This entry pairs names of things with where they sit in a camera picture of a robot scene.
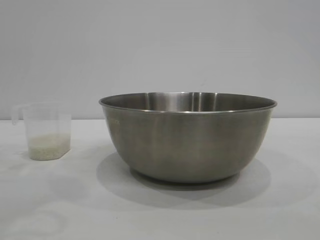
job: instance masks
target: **white tabletop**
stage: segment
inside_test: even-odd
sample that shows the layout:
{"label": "white tabletop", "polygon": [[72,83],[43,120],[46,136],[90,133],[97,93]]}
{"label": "white tabletop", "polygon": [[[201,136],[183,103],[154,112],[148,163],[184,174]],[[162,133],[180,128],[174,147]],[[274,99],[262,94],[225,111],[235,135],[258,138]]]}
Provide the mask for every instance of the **white tabletop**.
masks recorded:
{"label": "white tabletop", "polygon": [[1,240],[319,240],[320,119],[272,119],[241,174],[202,186],[150,181],[104,120],[73,120],[72,149],[34,161],[0,122]]}

